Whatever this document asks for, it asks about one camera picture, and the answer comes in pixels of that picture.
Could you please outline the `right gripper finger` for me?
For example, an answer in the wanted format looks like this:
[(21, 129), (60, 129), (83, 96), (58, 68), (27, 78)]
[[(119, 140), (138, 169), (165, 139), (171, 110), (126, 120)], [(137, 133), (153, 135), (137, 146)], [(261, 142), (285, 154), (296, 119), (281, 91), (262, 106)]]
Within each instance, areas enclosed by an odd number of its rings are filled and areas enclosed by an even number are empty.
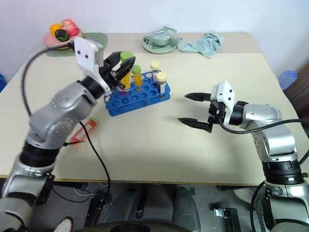
[(200, 122), (197, 119), (193, 119), (193, 118), (178, 118), (178, 120), (191, 127), (191, 128), (195, 128), (195, 129), (199, 129), (199, 130), (204, 130), (206, 132), (209, 131), (209, 124), (205, 123), (205, 122)]
[(185, 95), (186, 98), (198, 101), (198, 102), (210, 102), (211, 94), (210, 93), (189, 93)]

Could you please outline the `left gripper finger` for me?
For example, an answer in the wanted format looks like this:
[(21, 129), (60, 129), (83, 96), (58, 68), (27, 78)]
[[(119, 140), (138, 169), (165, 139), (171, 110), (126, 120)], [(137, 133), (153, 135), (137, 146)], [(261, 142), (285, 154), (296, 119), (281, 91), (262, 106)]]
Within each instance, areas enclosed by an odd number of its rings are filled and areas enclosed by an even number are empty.
[(105, 60), (104, 64), (108, 65), (111, 69), (120, 62), (121, 51), (111, 53)]
[(116, 80), (122, 80), (132, 69), (133, 65), (135, 63), (135, 57), (130, 57), (126, 59), (120, 67), (114, 72), (114, 78)]

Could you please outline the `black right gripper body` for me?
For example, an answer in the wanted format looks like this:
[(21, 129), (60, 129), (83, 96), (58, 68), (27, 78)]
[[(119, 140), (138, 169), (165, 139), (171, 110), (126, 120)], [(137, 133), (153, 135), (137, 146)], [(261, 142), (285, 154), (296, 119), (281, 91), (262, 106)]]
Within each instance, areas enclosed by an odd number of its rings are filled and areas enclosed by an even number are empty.
[(214, 124), (223, 123), (225, 117), (225, 105), (223, 102), (219, 102), (214, 104), (213, 102), (210, 103), (209, 107), (209, 116), (208, 116), (208, 129), (207, 132), (212, 132), (212, 127)]

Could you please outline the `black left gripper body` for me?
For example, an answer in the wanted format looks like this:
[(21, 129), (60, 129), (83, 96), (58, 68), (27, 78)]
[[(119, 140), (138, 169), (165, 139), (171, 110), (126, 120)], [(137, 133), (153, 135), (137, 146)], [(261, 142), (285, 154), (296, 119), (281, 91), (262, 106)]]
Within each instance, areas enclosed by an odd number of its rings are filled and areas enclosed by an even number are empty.
[(103, 67), (103, 80), (109, 86), (111, 90), (119, 88), (125, 89), (125, 85), (121, 83), (122, 78), (125, 76), (124, 69), (122, 67), (114, 71), (111, 67)]

